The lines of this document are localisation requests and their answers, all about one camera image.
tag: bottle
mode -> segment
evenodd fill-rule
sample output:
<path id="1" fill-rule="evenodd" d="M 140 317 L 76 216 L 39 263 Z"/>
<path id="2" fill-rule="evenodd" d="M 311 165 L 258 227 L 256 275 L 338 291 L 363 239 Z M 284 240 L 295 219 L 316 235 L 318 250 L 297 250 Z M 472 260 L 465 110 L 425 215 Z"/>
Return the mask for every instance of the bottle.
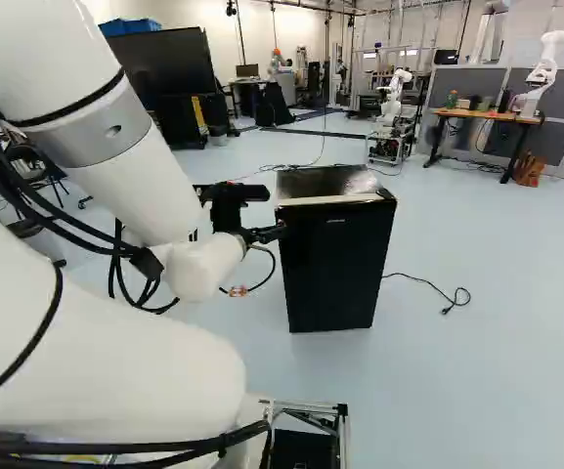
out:
<path id="1" fill-rule="evenodd" d="M 457 91 L 451 90 L 447 96 L 447 109 L 455 109 L 457 107 Z"/>

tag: black cabinet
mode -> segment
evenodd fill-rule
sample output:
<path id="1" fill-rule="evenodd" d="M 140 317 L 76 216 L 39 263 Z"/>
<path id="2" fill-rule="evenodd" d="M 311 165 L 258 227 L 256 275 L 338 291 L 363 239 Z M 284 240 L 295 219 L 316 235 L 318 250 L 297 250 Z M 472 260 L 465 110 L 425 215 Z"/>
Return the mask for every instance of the black cabinet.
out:
<path id="1" fill-rule="evenodd" d="M 371 327 L 395 197 L 357 165 L 281 171 L 278 198 L 290 332 Z"/>

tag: table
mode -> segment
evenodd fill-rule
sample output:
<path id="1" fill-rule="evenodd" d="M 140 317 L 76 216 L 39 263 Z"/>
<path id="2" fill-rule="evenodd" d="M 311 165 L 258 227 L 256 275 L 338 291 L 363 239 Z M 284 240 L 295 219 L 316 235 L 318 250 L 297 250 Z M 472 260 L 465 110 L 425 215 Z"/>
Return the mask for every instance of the table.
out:
<path id="1" fill-rule="evenodd" d="M 232 105 L 234 106 L 235 117 L 240 117 L 241 115 L 255 117 L 255 96 L 259 90 L 259 86 L 267 84 L 268 82 L 269 80 L 263 80 L 260 78 L 239 78 L 237 80 L 230 81 L 229 85 L 232 93 Z M 236 102 L 237 88 L 240 99 L 238 103 Z M 240 88 L 246 88 L 245 92 L 241 92 Z"/>
<path id="2" fill-rule="evenodd" d="M 438 138 L 435 139 L 429 159 L 425 162 L 425 164 L 423 164 L 423 168 L 432 166 L 433 164 L 440 161 L 440 159 L 443 157 L 442 154 L 438 154 L 438 147 L 440 146 L 440 143 L 442 141 L 442 136 L 445 132 L 445 125 L 447 123 L 447 120 L 449 120 L 451 117 L 482 118 L 497 120 L 501 122 L 514 122 L 521 127 L 522 132 L 518 139 L 518 143 L 516 144 L 516 149 L 514 150 L 514 153 L 509 160 L 507 169 L 505 169 L 505 172 L 500 178 L 501 184 L 506 184 L 512 177 L 514 166 L 516 165 L 516 161 L 518 160 L 521 150 L 523 149 L 523 145 L 525 144 L 525 140 L 527 139 L 529 129 L 532 127 L 532 125 L 542 125 L 543 123 L 542 119 L 539 117 L 521 117 L 514 112 L 495 112 L 493 110 L 447 109 L 445 107 L 441 107 L 440 109 L 436 109 L 434 113 L 440 116 L 437 129 Z"/>

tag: cabinet lid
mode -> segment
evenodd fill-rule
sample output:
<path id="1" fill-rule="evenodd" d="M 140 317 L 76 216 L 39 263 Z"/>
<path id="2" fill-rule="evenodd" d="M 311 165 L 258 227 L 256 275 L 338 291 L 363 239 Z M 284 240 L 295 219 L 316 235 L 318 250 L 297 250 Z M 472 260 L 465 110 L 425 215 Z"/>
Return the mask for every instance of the cabinet lid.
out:
<path id="1" fill-rule="evenodd" d="M 278 206 L 396 202 L 364 164 L 287 169 L 277 173 Z"/>

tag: monitor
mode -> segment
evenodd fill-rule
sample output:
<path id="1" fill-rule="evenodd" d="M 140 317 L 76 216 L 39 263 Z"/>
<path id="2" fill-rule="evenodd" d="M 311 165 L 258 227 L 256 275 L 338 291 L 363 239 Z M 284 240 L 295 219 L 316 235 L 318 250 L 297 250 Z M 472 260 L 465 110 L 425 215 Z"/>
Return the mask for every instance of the monitor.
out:
<path id="1" fill-rule="evenodd" d="M 124 34 L 107 41 L 143 102 L 160 95 L 217 92 L 207 36 L 198 27 Z"/>
<path id="2" fill-rule="evenodd" d="M 459 55 L 455 49 L 438 49 L 434 55 L 436 65 L 455 65 Z"/>
<path id="3" fill-rule="evenodd" d="M 236 77 L 250 78 L 251 76 L 260 76 L 260 65 L 258 64 L 236 65 Z"/>

